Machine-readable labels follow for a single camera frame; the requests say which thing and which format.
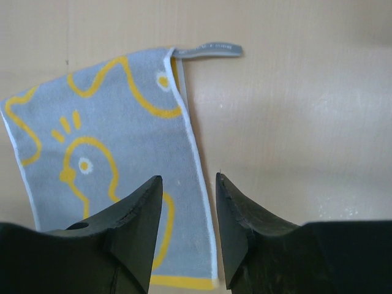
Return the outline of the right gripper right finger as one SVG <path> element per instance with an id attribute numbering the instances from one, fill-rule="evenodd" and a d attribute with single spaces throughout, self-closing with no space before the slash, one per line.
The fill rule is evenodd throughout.
<path id="1" fill-rule="evenodd" d="M 252 290 L 264 237 L 283 236 L 299 226 L 245 196 L 223 173 L 216 174 L 216 210 L 226 288 Z"/>

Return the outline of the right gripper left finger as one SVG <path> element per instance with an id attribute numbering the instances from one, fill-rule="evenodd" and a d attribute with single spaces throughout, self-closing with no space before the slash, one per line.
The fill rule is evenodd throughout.
<path id="1" fill-rule="evenodd" d="M 60 293 L 147 293 L 162 211 L 161 176 L 101 212 L 52 232 Z"/>

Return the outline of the yellow white towel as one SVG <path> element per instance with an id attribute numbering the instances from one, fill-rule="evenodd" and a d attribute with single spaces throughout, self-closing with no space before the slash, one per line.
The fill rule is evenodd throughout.
<path id="1" fill-rule="evenodd" d="M 3 100 L 36 228 L 86 219 L 161 175 L 152 284 L 215 289 L 217 246 L 183 59 L 241 54 L 239 45 L 222 42 L 142 50 Z"/>

